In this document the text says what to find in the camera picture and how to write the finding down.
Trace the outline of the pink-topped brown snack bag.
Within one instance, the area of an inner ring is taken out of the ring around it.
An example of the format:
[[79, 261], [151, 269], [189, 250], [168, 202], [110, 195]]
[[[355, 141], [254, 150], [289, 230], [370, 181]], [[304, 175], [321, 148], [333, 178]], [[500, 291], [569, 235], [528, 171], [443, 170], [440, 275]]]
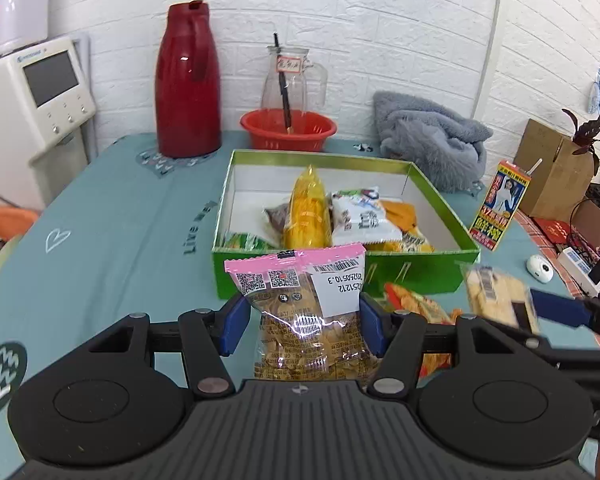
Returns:
[[227, 260], [224, 268], [261, 315], [255, 378], [367, 382], [376, 370], [361, 328], [362, 244]]

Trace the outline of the clear bag of cakes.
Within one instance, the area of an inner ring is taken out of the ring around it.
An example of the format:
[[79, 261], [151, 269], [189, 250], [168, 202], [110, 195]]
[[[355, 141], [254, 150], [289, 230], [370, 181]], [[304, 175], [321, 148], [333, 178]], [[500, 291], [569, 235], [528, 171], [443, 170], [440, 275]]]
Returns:
[[530, 289], [492, 266], [463, 266], [471, 311], [483, 318], [538, 334], [540, 324]]

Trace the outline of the yellow green-pea snack bag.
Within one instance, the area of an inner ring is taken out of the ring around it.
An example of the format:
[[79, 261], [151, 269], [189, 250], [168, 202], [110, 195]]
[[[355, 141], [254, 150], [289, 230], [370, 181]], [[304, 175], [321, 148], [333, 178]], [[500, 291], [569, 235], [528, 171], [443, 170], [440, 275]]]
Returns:
[[276, 244], [246, 232], [227, 232], [222, 238], [221, 247], [231, 250], [243, 250], [244, 252], [270, 252], [278, 249]]

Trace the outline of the white power strip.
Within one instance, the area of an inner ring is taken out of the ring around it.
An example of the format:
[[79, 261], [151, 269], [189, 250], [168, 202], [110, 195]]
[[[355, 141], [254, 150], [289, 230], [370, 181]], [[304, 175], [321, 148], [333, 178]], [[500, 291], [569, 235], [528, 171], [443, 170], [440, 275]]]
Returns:
[[566, 247], [559, 255], [557, 261], [571, 276], [582, 292], [588, 297], [597, 297], [600, 295], [600, 282], [594, 283], [588, 276], [591, 268], [580, 257], [580, 255], [571, 247]]

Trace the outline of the white small round device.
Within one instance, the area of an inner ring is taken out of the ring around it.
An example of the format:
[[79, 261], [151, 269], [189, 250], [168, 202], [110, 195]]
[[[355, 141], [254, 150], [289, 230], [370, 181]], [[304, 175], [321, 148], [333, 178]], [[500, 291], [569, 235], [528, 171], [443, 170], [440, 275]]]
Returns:
[[526, 261], [526, 268], [529, 274], [542, 284], [547, 284], [554, 278], [553, 266], [541, 255], [530, 256]]

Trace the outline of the red envelope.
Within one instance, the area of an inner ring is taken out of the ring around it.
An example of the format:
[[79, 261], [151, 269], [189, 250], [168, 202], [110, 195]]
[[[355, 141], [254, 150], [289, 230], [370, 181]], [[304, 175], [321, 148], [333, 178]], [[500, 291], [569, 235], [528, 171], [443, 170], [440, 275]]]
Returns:
[[533, 218], [533, 222], [545, 238], [554, 245], [567, 245], [570, 237], [570, 226], [559, 220]]

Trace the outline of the red plaid cloth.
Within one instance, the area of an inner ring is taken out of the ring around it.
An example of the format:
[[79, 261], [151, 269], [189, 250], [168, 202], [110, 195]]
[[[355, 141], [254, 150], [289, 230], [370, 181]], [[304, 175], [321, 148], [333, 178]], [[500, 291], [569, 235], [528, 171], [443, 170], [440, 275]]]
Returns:
[[516, 212], [515, 220], [538, 246], [541, 256], [554, 268], [571, 297], [582, 299], [600, 294], [600, 278], [590, 277], [594, 263], [586, 261], [593, 254], [568, 223], [535, 219], [520, 211]]

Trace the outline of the teal patterned tablecloth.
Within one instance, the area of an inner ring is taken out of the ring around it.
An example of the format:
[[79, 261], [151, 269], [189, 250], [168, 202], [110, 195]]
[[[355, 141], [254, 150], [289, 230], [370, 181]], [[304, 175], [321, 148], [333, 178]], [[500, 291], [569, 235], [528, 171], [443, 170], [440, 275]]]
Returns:
[[214, 311], [230, 155], [159, 177], [118, 141], [0, 273], [0, 479], [583, 479], [572, 352], [478, 318], [426, 323], [417, 386], [249, 379], [195, 396], [178, 317]]

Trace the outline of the orange flat snack packet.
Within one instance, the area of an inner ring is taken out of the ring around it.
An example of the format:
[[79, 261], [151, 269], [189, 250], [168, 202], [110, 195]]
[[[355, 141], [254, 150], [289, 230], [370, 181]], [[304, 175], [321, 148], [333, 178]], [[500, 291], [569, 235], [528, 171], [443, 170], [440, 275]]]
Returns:
[[401, 231], [402, 237], [420, 235], [417, 226], [416, 208], [412, 204], [382, 200], [381, 205], [385, 208], [388, 220]]

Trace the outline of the white snack bag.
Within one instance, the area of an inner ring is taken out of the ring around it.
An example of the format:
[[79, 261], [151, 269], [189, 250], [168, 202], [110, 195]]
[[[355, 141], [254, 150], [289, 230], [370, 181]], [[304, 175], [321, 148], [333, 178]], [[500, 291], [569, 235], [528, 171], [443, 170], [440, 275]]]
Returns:
[[398, 242], [402, 233], [381, 205], [379, 188], [357, 188], [333, 192], [332, 244], [377, 244]]

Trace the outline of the brown cardboard box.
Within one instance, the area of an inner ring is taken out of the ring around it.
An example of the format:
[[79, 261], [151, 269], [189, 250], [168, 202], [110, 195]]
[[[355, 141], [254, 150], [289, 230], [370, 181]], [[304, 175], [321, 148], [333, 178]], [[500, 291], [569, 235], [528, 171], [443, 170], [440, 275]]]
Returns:
[[531, 175], [519, 209], [531, 218], [567, 222], [571, 211], [584, 199], [594, 177], [591, 153], [575, 155], [569, 136], [529, 119], [514, 157], [514, 164], [529, 170], [542, 159]]

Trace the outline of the yellow corn snack bag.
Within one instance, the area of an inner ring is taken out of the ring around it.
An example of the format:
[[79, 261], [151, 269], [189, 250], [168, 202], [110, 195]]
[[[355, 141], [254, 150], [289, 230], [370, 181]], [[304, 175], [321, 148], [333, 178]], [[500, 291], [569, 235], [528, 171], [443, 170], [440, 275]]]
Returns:
[[285, 249], [325, 248], [332, 244], [332, 227], [324, 184], [313, 166], [294, 182], [283, 232]]

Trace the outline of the green cardboard box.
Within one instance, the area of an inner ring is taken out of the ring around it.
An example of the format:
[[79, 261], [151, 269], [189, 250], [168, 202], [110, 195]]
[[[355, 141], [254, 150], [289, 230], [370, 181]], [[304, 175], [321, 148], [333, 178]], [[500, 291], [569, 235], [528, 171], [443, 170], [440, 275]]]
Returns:
[[325, 191], [327, 217], [336, 245], [388, 242], [394, 228], [374, 200], [414, 208], [413, 232], [403, 231], [401, 250], [366, 254], [364, 289], [379, 296], [394, 283], [423, 295], [455, 292], [462, 267], [477, 261], [480, 249], [460, 217], [412, 162], [353, 155], [236, 150], [230, 155], [212, 246], [215, 290], [226, 299], [236, 290], [226, 273], [228, 260], [254, 257], [256, 250], [227, 246], [232, 234], [248, 234], [282, 247], [283, 235], [266, 214], [287, 203], [306, 168]]

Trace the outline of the yellow red printed carton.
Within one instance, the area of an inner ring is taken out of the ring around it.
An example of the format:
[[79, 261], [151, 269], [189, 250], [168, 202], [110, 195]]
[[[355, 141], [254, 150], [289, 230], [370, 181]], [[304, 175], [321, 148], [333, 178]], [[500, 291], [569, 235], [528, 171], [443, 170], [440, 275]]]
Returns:
[[518, 166], [502, 160], [496, 168], [486, 197], [469, 228], [470, 236], [494, 252], [526, 194], [531, 177]]

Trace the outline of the dark red plant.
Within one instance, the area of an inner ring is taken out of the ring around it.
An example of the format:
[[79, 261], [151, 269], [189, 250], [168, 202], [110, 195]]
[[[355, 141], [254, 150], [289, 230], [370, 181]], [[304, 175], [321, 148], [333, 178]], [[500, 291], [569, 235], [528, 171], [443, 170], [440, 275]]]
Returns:
[[574, 133], [571, 142], [577, 145], [577, 148], [572, 152], [573, 155], [584, 155], [590, 153], [593, 157], [594, 174], [600, 169], [600, 158], [595, 149], [595, 143], [598, 142], [597, 136], [600, 134], [600, 114], [592, 120], [579, 124], [578, 118], [568, 108], [563, 108], [565, 113], [572, 121]]

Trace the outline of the grey fluffy blanket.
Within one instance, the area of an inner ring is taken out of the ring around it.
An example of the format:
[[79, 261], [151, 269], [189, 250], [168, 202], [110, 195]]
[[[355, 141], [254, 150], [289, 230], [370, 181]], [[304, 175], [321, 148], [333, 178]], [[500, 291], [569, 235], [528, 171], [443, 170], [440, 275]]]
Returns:
[[486, 173], [490, 128], [420, 96], [374, 94], [382, 156], [415, 164], [443, 193], [477, 193]]

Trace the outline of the red plastic basket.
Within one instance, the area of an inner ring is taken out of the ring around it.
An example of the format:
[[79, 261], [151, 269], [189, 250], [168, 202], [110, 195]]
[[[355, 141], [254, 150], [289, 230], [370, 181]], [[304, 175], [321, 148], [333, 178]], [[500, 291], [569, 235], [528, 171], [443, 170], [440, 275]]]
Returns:
[[337, 132], [336, 122], [315, 112], [290, 112], [285, 124], [281, 108], [260, 108], [242, 115], [240, 125], [256, 150], [319, 152], [327, 138]]

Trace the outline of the orange plastic basin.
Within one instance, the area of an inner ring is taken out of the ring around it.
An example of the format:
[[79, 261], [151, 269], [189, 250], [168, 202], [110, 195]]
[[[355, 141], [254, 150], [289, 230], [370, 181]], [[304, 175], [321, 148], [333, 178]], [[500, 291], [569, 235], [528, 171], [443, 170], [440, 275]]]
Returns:
[[40, 215], [33, 210], [0, 206], [0, 238], [11, 240], [24, 235], [38, 221]]

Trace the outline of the red thermos jug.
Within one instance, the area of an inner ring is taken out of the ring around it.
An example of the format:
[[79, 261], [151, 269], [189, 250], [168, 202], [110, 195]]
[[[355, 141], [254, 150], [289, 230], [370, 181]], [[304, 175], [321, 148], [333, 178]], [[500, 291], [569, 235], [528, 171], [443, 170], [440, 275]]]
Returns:
[[208, 3], [170, 6], [155, 76], [158, 148], [170, 158], [221, 147], [221, 78]]

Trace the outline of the black chopsticks in pitcher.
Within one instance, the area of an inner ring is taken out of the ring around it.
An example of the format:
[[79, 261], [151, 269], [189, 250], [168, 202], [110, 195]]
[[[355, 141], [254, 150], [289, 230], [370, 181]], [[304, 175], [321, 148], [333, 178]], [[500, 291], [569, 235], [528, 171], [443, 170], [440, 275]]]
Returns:
[[292, 128], [291, 109], [290, 109], [290, 103], [289, 103], [286, 76], [285, 76], [285, 73], [283, 72], [283, 70], [278, 67], [278, 63], [282, 60], [282, 57], [280, 56], [282, 54], [282, 48], [280, 47], [277, 32], [274, 32], [273, 38], [274, 38], [274, 47], [275, 47], [275, 52], [276, 52], [275, 68], [276, 68], [276, 73], [277, 73], [277, 77], [278, 77], [280, 97], [282, 98], [282, 104], [283, 104], [283, 118], [284, 118], [285, 131], [286, 131], [286, 133], [294, 133], [294, 128]]

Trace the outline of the white machine with screen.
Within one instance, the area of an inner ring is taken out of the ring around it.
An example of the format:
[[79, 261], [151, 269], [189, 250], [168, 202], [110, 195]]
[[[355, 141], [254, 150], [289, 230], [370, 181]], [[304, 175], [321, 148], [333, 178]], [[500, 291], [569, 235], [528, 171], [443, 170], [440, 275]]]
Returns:
[[71, 38], [0, 58], [0, 205], [48, 206], [85, 169], [95, 113]]

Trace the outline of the clear glass pitcher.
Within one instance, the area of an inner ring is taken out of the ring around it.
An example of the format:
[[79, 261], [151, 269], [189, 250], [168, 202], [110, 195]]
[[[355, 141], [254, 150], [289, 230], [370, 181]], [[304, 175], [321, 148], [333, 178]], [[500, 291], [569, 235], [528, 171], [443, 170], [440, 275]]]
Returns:
[[[282, 60], [278, 67], [286, 76], [291, 110], [313, 112], [325, 106], [328, 71], [309, 59], [309, 50], [299, 47], [281, 47]], [[264, 80], [260, 105], [262, 108], [283, 109], [275, 68], [276, 52], [268, 46], [268, 72]]]

